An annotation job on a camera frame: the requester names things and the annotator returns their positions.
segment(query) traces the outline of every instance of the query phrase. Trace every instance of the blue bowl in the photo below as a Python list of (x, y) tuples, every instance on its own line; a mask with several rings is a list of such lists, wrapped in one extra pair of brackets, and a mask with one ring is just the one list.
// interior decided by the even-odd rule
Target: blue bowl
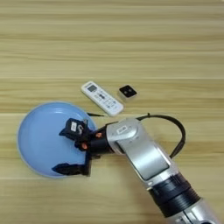
[(82, 109), (65, 102), (51, 102), (32, 110), (22, 121), (17, 134), (17, 148), (24, 162), (38, 174), (48, 178), (63, 178), (52, 170), (55, 165), (85, 164), (86, 152), (74, 147), (74, 141), (59, 136), (69, 118), (95, 123)]

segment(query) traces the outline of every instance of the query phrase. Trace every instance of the small black object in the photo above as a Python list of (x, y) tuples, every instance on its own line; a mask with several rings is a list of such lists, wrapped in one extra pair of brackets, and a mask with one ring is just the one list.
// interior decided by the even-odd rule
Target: small black object
[(105, 116), (105, 115), (98, 115), (98, 114), (93, 114), (93, 113), (87, 113), (89, 116)]
[(71, 140), (76, 140), (81, 136), (88, 135), (90, 132), (91, 130), (88, 128), (88, 120), (84, 122), (70, 118), (66, 122), (66, 127), (59, 133), (59, 135)]
[(125, 87), (119, 88), (118, 95), (125, 101), (129, 101), (130, 99), (134, 98), (137, 95), (137, 91), (131, 87), (130, 85), (127, 85)]

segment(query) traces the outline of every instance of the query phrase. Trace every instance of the robotic arm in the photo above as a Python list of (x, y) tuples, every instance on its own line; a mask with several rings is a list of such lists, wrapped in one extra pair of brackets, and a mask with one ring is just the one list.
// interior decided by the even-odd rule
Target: robotic arm
[(221, 224), (171, 157), (149, 137), (141, 119), (107, 124), (82, 138), (76, 146), (94, 155), (125, 155), (168, 223)]

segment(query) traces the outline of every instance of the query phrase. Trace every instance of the white remote control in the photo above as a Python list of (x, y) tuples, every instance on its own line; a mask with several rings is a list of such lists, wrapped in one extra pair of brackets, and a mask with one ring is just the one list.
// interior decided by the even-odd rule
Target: white remote control
[(123, 110), (123, 105), (118, 100), (93, 81), (84, 84), (81, 91), (110, 116), (116, 116)]

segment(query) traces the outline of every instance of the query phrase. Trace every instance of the wooden table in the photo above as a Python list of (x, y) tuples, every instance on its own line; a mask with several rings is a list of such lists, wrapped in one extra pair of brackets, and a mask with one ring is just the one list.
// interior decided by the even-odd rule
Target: wooden table
[[(124, 157), (94, 161), (91, 178), (44, 178), (17, 152), (18, 125), (43, 102), (102, 113), (80, 87), (93, 80), (138, 97), (99, 127), (147, 112), (177, 117), (176, 162), (224, 221), (224, 23), (221, 0), (0, 1), (1, 224), (165, 223)], [(169, 152), (179, 131), (144, 122)]]

